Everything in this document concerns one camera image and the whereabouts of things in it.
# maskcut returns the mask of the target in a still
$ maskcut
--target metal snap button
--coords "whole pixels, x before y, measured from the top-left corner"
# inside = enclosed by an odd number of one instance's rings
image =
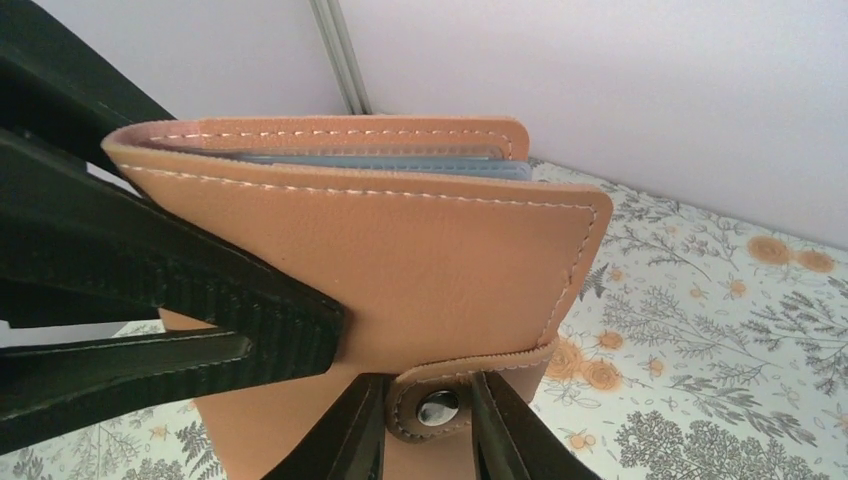
[[[459,397],[450,390],[439,390],[424,397],[418,405],[418,421],[428,427],[444,425],[459,413]]]

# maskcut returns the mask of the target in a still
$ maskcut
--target orange flower print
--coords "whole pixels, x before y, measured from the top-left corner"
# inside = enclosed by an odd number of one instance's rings
[[[161,438],[162,440],[165,440],[168,438],[168,433],[170,432],[168,432],[167,425],[153,427],[150,429],[150,439],[153,440],[154,438]]]
[[[701,287],[698,286],[697,283],[692,284],[692,289],[689,290],[689,296],[691,296],[695,300],[707,300],[708,299],[707,292],[705,292],[703,289],[701,289]]]
[[[613,267],[609,273],[607,273],[607,278],[612,282],[622,282],[624,281],[624,272],[621,271],[620,268]]]
[[[598,443],[598,440],[594,435],[586,433],[585,428],[577,433],[564,428],[560,428],[560,430],[566,433],[565,440],[568,442],[572,451],[578,452],[580,450],[588,450],[591,452],[592,447]]]
[[[571,380],[583,363],[583,352],[570,340],[560,338],[556,351],[551,356],[545,376],[555,380]]]
[[[786,265],[792,259],[792,251],[785,243],[765,235],[748,241],[748,253],[768,265]]]
[[[840,428],[845,434],[848,434],[848,412],[842,410],[841,403],[836,404],[835,412],[824,410],[824,413],[836,420],[834,427]]]
[[[662,375],[663,369],[665,369],[665,365],[663,365],[659,358],[655,358],[648,363],[648,370],[651,371],[652,377],[659,377]]]
[[[598,390],[614,390],[621,384],[621,373],[603,360],[584,362],[580,367],[583,379]]]
[[[745,285],[745,282],[739,280],[738,278],[733,278],[729,276],[727,281],[719,282],[722,287],[727,289],[727,293],[724,295],[724,299],[732,299],[738,300],[745,296],[748,293],[748,287]]]
[[[598,335],[598,345],[604,350],[618,350],[624,343],[624,339],[618,332],[605,331]]]
[[[663,364],[662,360],[651,355],[648,357],[647,362],[642,362],[639,364],[640,367],[644,367],[645,370],[651,375],[651,380],[661,377],[663,374],[663,370],[665,370],[665,364]]]
[[[570,443],[575,450],[588,449],[589,451],[592,451],[592,446],[595,445],[596,440],[594,435],[573,435],[568,439],[568,443]]]
[[[795,255],[795,261],[807,270],[818,273],[833,271],[834,262],[830,255],[815,250],[804,250]]]
[[[190,400],[185,405],[180,407],[180,409],[178,411],[180,413],[188,413],[188,412],[193,411],[195,408],[197,408],[197,406],[194,404],[194,400]]]

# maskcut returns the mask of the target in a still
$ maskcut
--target wallet strap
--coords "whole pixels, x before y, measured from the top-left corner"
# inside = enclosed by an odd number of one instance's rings
[[[476,372],[499,372],[511,384],[535,385],[556,351],[559,337],[532,350],[502,355],[469,357],[421,365],[392,382],[386,400],[386,428],[407,443],[423,443],[456,433],[471,425],[473,395],[471,378]],[[517,391],[533,391],[518,388]],[[458,412],[450,421],[426,426],[418,420],[419,406],[436,392],[450,392]]]

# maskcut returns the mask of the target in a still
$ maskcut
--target floral tablecloth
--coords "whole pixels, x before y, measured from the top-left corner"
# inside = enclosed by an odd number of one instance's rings
[[[531,404],[568,448],[607,480],[848,478],[848,253],[533,166],[616,204]],[[4,480],[223,478],[190,401],[0,457]]]

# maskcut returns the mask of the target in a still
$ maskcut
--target tan leather wallet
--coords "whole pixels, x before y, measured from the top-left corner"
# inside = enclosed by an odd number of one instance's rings
[[[259,165],[175,152],[481,154],[526,161],[509,118],[221,118],[133,125],[103,141],[126,177],[170,212],[335,298],[349,324],[324,375],[196,400],[231,480],[256,480],[362,372],[395,373],[387,480],[474,478],[468,378],[499,371],[530,401],[612,213],[586,185]],[[208,324],[163,311],[169,329]],[[450,422],[423,398],[459,392]]]

